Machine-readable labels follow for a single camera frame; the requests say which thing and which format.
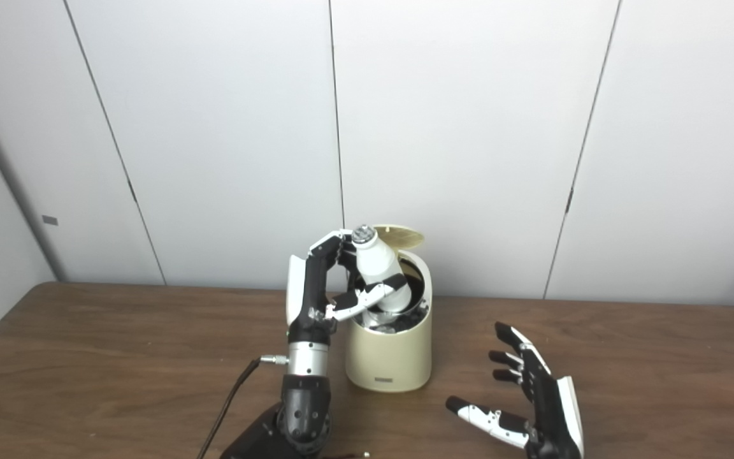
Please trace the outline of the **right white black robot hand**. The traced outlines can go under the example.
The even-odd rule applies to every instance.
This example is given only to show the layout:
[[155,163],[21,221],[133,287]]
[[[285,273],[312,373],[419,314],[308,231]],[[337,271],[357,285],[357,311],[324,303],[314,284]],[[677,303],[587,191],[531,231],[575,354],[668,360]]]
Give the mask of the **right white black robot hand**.
[[489,351],[492,362],[504,364],[503,369],[493,371],[493,378],[521,387],[533,406],[533,420],[457,396],[447,398],[446,409],[486,435],[523,450],[528,458],[584,457],[584,430],[573,378],[554,377],[536,345],[517,328],[498,321],[494,329],[498,340],[512,352]]

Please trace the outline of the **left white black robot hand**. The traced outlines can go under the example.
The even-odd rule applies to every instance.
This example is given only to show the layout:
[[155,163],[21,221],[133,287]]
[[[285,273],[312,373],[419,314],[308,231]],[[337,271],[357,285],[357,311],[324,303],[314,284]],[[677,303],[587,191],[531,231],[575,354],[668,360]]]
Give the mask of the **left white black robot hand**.
[[[341,265],[364,282],[330,300],[328,272]],[[289,258],[286,322],[290,343],[329,345],[338,323],[374,313],[379,322],[393,321],[407,310],[412,290],[396,251],[379,238],[372,226],[339,229],[321,238],[306,258]]]

